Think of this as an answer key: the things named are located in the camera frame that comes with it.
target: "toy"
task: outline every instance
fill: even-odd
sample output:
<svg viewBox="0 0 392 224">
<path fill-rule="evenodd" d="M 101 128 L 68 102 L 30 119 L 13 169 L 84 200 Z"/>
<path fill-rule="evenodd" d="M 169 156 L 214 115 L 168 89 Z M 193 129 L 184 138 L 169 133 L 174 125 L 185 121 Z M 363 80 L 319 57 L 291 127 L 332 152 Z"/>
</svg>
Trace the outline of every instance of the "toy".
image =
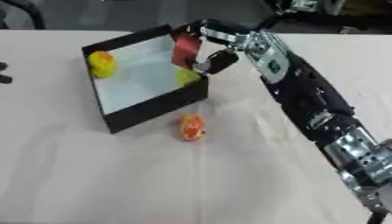
<svg viewBox="0 0 392 224">
<path fill-rule="evenodd" d="M 178 126 L 178 132 L 181 137 L 186 141 L 196 141 L 203 137 L 204 123 L 198 115 L 184 115 Z"/>
<path fill-rule="evenodd" d="M 116 60 L 108 52 L 93 52 L 88 56 L 88 63 L 98 78 L 108 78 L 116 70 Z"/>
</svg>

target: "open box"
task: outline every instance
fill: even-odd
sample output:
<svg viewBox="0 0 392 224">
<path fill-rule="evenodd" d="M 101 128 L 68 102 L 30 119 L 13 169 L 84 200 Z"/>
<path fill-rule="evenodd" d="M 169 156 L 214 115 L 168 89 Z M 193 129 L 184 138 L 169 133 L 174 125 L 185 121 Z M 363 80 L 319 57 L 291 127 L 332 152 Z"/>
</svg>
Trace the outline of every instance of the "open box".
<svg viewBox="0 0 392 224">
<path fill-rule="evenodd" d="M 103 119 L 111 133 L 207 98 L 208 78 L 196 73 L 184 83 L 172 64 L 174 39 L 169 25 L 82 48 Z M 110 53 L 116 70 L 109 78 L 91 75 L 88 56 Z"/>
</svg>

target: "red and yellow ball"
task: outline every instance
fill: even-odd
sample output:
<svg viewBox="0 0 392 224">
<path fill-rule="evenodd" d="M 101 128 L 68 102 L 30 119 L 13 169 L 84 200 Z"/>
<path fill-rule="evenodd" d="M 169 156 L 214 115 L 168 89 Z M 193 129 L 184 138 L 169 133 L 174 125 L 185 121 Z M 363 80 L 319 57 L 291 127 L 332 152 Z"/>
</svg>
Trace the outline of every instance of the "red and yellow ball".
<svg viewBox="0 0 392 224">
<path fill-rule="evenodd" d="M 203 119 L 198 115 L 184 115 L 179 121 L 178 132 L 186 141 L 201 139 L 205 133 Z"/>
</svg>

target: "robot forearm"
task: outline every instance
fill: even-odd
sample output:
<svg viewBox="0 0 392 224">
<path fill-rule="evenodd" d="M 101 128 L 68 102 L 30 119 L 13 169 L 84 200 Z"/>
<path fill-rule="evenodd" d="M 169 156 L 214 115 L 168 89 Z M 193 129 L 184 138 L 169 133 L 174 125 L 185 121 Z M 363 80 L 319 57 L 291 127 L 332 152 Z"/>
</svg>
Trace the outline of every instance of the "robot forearm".
<svg viewBox="0 0 392 224">
<path fill-rule="evenodd" d="M 215 74 L 238 60 L 244 51 L 283 112 L 325 155 L 338 174 L 371 211 L 392 211 L 392 140 L 378 144 L 336 89 L 276 35 L 242 26 L 203 20 L 175 33 L 206 37 L 227 49 L 192 69 Z"/>
</svg>

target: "table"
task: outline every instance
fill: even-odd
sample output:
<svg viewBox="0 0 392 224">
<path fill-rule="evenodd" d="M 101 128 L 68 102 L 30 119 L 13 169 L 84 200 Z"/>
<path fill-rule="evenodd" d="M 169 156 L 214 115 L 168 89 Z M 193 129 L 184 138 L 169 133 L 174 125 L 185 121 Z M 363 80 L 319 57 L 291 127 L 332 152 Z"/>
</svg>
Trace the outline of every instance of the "table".
<svg viewBox="0 0 392 224">
<path fill-rule="evenodd" d="M 81 47 L 123 34 L 0 31 L 0 60 L 14 77 L 0 86 L 1 221 L 365 223 L 369 212 L 243 55 L 212 78 L 207 100 L 110 135 Z M 282 37 L 356 106 L 377 139 L 392 136 L 390 36 Z M 201 57 L 219 48 L 204 44 Z M 196 143 L 176 138 L 185 112 L 206 119 Z"/>
</svg>

